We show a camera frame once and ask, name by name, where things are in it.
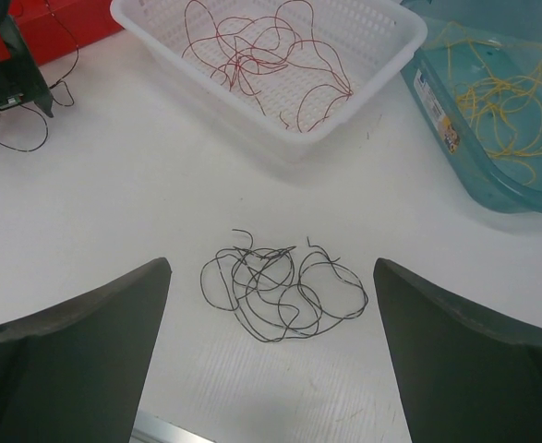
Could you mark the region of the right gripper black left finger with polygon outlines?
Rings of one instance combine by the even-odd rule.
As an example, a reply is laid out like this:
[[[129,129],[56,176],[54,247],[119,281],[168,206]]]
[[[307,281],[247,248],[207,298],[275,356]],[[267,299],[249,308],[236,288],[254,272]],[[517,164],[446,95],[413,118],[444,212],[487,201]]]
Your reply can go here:
[[[0,324],[0,442],[128,442],[171,276],[155,258]]]

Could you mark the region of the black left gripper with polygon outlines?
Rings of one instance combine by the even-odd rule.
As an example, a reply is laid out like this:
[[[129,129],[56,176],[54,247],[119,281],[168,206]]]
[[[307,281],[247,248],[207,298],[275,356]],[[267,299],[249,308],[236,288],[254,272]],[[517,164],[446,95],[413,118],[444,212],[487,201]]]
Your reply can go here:
[[[34,103],[52,118],[54,97],[34,61],[14,18],[10,3],[0,1],[0,110]]]

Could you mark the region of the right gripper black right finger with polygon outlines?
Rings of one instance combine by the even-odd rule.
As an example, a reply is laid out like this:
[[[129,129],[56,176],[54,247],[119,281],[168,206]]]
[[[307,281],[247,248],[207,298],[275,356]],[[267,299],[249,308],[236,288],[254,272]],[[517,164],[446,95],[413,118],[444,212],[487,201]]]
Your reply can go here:
[[[389,259],[373,278],[414,442],[542,442],[542,328]]]

